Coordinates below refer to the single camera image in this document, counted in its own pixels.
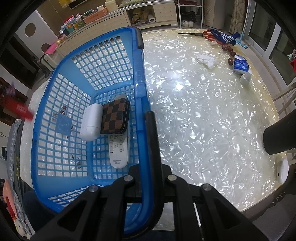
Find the white round device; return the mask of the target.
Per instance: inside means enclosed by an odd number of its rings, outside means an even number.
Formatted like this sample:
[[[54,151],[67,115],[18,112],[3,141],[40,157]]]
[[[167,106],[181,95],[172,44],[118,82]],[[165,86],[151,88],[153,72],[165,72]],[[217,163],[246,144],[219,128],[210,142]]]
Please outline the white round device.
[[[286,158],[277,161],[275,166],[275,177],[279,184],[283,184],[287,180],[289,168],[289,163]]]

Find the blue tissue pack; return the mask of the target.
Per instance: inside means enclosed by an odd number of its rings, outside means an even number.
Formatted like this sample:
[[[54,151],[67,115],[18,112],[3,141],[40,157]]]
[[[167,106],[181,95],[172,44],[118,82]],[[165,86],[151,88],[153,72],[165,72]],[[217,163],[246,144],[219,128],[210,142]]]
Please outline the blue tissue pack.
[[[246,58],[240,55],[234,56],[233,72],[238,74],[244,74],[249,71],[249,65]]]

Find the small white bottle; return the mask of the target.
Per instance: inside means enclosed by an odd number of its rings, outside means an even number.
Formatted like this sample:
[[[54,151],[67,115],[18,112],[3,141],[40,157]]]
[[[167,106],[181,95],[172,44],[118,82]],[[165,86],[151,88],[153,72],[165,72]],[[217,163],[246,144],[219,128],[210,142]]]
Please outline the small white bottle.
[[[251,81],[252,71],[249,70],[248,72],[245,72],[243,75],[241,75],[239,81],[243,86],[248,86]]]

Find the standing air conditioner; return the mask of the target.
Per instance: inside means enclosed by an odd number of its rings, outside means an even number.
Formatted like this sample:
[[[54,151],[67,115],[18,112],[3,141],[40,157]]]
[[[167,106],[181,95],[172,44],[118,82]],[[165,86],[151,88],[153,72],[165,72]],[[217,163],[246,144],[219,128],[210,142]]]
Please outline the standing air conditioner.
[[[204,1],[204,22],[210,28],[228,31],[230,27],[234,1],[206,0]]]

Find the blue plastic basket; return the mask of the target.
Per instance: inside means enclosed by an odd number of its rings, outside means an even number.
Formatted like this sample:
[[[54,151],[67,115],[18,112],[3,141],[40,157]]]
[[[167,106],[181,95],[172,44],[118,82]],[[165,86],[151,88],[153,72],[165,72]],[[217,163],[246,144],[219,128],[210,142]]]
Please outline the blue plastic basket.
[[[125,234],[140,230],[152,213],[153,187],[145,114],[151,109],[144,72],[144,42],[135,27],[119,28],[67,54],[41,98],[33,128],[31,177],[39,201],[62,211],[91,185],[104,187],[139,169],[139,204],[129,203]],[[129,103],[128,138],[113,149],[104,133],[103,106]]]

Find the white metal shelf rack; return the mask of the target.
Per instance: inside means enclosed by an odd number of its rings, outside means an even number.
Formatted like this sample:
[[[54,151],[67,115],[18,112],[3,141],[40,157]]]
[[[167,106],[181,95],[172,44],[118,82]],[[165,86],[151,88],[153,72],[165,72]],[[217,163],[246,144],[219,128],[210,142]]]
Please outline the white metal shelf rack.
[[[175,1],[179,27],[203,29],[205,1]]]

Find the cream thermos jug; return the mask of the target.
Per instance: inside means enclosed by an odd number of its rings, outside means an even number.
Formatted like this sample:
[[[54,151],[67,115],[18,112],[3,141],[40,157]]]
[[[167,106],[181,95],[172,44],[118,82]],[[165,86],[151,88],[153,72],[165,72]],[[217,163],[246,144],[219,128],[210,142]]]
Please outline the cream thermos jug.
[[[118,5],[115,0],[106,0],[105,7],[108,13],[112,13],[118,10]]]

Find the blue white cloth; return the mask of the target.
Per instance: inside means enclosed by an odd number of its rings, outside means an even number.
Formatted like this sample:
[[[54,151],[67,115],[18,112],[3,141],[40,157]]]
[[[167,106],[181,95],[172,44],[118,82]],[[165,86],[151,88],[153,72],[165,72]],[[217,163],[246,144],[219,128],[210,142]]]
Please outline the blue white cloth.
[[[240,37],[240,34],[238,32],[233,35],[227,35],[226,33],[222,33],[215,29],[210,29],[210,32],[217,40],[219,40],[224,45],[236,45],[236,39]]]

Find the white earbuds case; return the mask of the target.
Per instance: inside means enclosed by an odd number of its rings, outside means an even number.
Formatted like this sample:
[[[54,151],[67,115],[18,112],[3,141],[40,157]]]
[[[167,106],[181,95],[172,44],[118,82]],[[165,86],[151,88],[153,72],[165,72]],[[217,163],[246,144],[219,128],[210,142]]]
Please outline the white earbuds case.
[[[88,106],[83,114],[80,137],[86,142],[96,140],[101,132],[103,106],[94,103]]]

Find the brown checkered pouch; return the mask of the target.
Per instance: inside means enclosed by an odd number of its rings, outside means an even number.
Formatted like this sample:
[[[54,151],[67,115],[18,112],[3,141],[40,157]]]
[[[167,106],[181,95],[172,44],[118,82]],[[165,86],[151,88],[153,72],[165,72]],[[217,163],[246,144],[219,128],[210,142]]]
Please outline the brown checkered pouch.
[[[103,135],[123,134],[128,126],[130,102],[120,98],[103,105],[100,133]]]

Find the crumpled white tissue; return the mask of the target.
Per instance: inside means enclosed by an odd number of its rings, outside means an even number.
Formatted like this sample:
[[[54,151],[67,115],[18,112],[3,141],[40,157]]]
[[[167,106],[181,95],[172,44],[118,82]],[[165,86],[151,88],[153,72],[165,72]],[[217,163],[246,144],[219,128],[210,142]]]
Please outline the crumpled white tissue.
[[[195,58],[208,69],[213,69],[217,65],[217,59],[209,55],[200,54],[196,55]]]

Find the white remote control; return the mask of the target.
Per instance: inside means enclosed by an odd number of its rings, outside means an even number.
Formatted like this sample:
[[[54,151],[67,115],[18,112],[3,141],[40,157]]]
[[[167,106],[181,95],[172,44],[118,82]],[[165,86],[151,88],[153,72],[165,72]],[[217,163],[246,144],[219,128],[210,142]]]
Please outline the white remote control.
[[[127,98],[126,94],[118,95],[116,99]],[[110,134],[109,141],[109,158],[112,167],[116,169],[123,169],[128,164],[129,150],[129,127],[123,134]]]

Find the cream tv cabinet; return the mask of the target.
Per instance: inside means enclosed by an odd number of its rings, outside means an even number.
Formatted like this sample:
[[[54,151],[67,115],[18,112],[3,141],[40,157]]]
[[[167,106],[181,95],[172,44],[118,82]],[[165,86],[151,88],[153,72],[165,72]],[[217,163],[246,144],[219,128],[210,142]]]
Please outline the cream tv cabinet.
[[[60,56],[65,57],[76,48],[98,36],[117,28],[131,27],[132,17],[129,12],[146,6],[151,7],[152,15],[156,21],[154,23],[140,24],[137,26],[140,30],[177,25],[177,11],[174,1],[148,1],[146,3],[138,3],[111,12],[98,20],[88,23],[79,30],[74,31],[66,37],[64,42],[57,46],[56,51]]]

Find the red handled scissors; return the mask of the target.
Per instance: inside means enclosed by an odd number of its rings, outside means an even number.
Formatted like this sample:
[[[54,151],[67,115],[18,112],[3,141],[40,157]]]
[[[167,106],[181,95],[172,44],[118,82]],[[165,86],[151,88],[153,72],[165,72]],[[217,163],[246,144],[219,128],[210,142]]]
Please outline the red handled scissors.
[[[223,43],[221,41],[219,41],[216,37],[213,36],[213,34],[211,33],[210,30],[205,30],[201,33],[179,33],[180,35],[191,35],[191,36],[197,36],[197,37],[204,37],[207,40],[213,42],[217,42],[218,44],[223,45]]]

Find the pink tissue box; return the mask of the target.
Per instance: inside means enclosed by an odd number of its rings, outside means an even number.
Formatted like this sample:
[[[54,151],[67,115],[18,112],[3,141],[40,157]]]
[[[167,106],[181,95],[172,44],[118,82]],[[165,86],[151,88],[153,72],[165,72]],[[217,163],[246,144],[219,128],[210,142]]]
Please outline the pink tissue box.
[[[107,15],[107,9],[103,8],[100,11],[96,11],[88,16],[85,16],[83,20],[86,24],[88,24],[88,23],[94,22],[100,18],[103,18],[106,15]]]

